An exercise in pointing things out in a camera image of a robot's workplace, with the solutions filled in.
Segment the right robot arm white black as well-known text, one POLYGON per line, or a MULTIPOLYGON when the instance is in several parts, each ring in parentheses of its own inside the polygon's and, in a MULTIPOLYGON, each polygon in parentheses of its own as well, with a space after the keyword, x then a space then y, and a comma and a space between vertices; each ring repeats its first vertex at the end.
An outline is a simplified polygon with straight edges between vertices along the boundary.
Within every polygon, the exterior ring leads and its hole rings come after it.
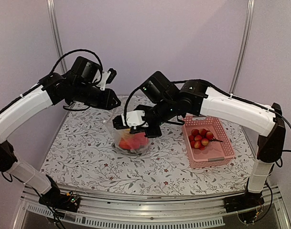
POLYGON ((243 208, 258 200, 269 171, 282 155, 285 141, 285 124, 278 104, 264 106, 234 98, 205 80, 188 80, 182 88, 157 71, 141 84, 142 92, 155 104, 142 118, 148 126, 148 138, 162 135, 160 126, 170 119, 186 114, 221 118, 247 127, 259 134, 258 152, 248 179, 247 192, 239 198, 243 208))

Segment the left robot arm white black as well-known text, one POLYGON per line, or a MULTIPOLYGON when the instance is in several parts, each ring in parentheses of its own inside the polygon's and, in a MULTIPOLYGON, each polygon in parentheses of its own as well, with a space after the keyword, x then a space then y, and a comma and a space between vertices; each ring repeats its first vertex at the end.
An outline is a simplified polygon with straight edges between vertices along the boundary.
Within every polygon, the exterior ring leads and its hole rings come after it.
POLYGON ((106 87, 117 72, 84 57, 77 57, 63 75, 51 72, 30 90, 14 99, 0 111, 0 172, 6 172, 36 189, 53 207, 63 203, 57 185, 46 175, 14 154, 8 137, 30 118, 61 101, 83 103, 87 107, 112 110, 120 106, 116 93, 106 87))

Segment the clear zip top bag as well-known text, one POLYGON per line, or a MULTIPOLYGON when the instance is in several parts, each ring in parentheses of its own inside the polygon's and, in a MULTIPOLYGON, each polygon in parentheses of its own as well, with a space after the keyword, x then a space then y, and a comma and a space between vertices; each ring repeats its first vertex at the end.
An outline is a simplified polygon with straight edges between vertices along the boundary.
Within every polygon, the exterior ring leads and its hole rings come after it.
POLYGON ((112 119, 120 114, 120 110, 115 108, 111 111, 111 116, 104 121, 111 136, 111 145, 115 152, 125 155, 145 155, 150 146, 150 140, 144 136, 144 133, 130 134, 129 129, 117 130, 112 125, 112 119))

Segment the orange red mango toy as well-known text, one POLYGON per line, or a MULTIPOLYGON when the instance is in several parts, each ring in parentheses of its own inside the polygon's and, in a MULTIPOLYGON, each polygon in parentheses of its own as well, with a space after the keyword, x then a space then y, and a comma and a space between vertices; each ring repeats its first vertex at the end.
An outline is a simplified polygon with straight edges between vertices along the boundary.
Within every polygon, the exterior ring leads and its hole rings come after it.
POLYGON ((131 149, 137 150, 146 147, 148 143, 149 140, 144 133, 135 134, 131 141, 131 149))

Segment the red strawberry toy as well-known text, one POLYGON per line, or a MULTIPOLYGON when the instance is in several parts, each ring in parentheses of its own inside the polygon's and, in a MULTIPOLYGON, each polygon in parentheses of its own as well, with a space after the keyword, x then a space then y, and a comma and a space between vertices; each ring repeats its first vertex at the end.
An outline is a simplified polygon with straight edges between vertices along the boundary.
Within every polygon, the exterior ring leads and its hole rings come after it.
POLYGON ((129 145, 129 143, 125 140, 125 139, 121 139, 119 142, 119 148, 123 149, 123 150, 131 150, 131 146, 129 145))

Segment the yellow lemon toy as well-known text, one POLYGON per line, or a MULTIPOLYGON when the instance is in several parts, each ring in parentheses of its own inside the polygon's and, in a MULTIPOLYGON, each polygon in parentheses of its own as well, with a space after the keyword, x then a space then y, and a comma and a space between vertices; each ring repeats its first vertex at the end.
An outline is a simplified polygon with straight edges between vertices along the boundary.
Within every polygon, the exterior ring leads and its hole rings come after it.
POLYGON ((121 138, 123 139, 129 139, 132 137, 132 134, 130 133, 130 129, 124 129, 120 132, 121 138))

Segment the red yellow peach toy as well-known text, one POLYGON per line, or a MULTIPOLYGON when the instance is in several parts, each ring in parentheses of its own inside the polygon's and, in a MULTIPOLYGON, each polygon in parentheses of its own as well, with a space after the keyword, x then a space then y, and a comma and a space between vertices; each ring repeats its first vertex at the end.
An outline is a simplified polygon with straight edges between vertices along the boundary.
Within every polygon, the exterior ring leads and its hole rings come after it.
POLYGON ((198 129, 193 129, 193 130, 191 131, 191 135, 193 135, 193 136, 197 136, 197 135, 199 135, 199 130, 198 130, 198 129))

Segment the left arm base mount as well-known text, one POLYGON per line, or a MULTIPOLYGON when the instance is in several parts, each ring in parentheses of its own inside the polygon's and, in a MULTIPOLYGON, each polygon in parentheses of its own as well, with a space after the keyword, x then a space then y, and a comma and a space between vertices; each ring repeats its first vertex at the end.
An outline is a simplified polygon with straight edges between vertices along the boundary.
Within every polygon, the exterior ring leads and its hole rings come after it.
POLYGON ((41 194, 39 203, 47 207, 76 213, 80 206, 80 195, 74 194, 72 191, 62 194, 54 180, 50 176, 46 176, 51 182, 52 187, 46 194, 41 194))

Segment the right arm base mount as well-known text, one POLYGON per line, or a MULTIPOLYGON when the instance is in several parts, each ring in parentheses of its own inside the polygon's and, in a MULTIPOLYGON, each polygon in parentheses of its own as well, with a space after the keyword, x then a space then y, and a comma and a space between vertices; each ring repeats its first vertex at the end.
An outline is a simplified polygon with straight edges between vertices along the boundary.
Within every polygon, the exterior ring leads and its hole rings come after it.
POLYGON ((262 192, 251 193, 246 190, 243 194, 224 198, 223 203, 226 213, 236 212, 242 223, 253 224, 262 210, 264 199, 262 192))

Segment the red yellow apple toy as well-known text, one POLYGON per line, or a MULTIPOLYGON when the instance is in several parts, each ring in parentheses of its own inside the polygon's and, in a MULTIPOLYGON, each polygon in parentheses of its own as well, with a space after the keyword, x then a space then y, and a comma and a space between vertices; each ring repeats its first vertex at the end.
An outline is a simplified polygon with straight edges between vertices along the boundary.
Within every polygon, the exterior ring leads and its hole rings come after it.
POLYGON ((206 133, 208 132, 208 130, 202 128, 202 129, 199 129, 199 135, 201 136, 206 136, 206 133))

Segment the small red peach toy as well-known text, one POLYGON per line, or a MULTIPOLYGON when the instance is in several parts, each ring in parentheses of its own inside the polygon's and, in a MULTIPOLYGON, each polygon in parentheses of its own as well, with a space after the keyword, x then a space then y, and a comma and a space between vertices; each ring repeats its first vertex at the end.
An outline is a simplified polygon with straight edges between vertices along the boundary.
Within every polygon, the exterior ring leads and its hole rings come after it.
POLYGON ((209 141, 207 138, 203 138, 203 139, 201 140, 201 144, 202 144, 202 146, 207 146, 209 143, 210 143, 210 141, 209 141))

